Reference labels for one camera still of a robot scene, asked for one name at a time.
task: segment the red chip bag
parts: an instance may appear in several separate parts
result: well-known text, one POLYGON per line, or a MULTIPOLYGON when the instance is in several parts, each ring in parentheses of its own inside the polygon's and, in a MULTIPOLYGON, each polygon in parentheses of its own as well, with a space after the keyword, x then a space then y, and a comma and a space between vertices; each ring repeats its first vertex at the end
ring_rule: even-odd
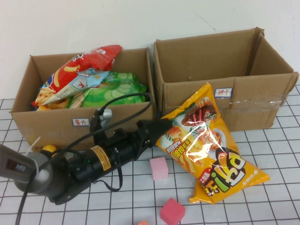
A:
POLYGON ((109 45, 75 56, 51 75, 32 104, 46 105, 96 87, 109 74, 121 49, 109 45))

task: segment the yellow sticker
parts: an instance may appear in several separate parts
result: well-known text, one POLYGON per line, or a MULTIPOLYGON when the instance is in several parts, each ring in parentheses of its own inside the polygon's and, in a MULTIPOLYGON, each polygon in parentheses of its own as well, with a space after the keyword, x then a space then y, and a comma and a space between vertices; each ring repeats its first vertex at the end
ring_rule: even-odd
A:
POLYGON ((110 169, 111 166, 111 162, 109 161, 107 154, 105 153, 105 151, 103 150, 103 148, 101 148, 100 146, 96 145, 95 147, 91 148, 95 154, 97 155, 97 157, 100 160, 100 163, 102 164, 103 170, 106 171, 108 169, 110 169))

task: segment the pink foam cube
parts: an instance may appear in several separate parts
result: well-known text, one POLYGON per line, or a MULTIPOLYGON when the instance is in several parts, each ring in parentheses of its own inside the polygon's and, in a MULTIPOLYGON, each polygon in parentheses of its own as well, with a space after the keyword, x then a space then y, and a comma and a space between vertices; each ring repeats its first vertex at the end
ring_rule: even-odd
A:
POLYGON ((169 176, 169 169, 165 157, 150 159, 153 180, 166 179, 169 176))
POLYGON ((177 225, 184 217, 186 209, 170 198, 160 211, 160 218, 168 225, 177 225))

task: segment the white wall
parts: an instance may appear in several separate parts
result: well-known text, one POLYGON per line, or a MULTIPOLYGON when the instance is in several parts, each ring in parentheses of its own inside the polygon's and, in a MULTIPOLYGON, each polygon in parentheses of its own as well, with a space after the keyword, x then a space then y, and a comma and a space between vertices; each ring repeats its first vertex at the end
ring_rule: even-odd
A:
POLYGON ((300 71, 300 0, 0 0, 0 99, 14 98, 29 55, 253 27, 300 71))

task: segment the green chip bag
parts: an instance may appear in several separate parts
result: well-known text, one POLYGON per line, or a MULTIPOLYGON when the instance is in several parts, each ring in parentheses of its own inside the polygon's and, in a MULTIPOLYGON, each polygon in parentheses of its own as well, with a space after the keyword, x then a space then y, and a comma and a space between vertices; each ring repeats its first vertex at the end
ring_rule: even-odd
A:
MULTIPOLYGON (((142 85, 133 73, 110 73, 99 86, 73 96, 68 108, 98 107, 108 101, 133 93, 143 93, 146 87, 142 85)), ((120 99, 112 105, 141 103, 144 96, 133 96, 120 99)))

